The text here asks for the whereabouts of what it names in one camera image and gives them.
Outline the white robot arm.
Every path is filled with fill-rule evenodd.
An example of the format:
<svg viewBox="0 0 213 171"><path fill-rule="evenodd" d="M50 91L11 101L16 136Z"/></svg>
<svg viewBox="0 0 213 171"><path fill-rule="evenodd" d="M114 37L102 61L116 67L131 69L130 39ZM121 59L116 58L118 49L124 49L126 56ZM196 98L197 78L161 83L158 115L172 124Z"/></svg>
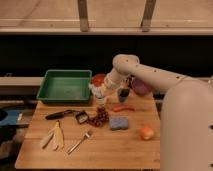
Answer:
<svg viewBox="0 0 213 171"><path fill-rule="evenodd" d="M213 85L142 65L135 55L113 58L100 92L111 94L129 75L165 94L160 124L160 171L213 171Z"/></svg>

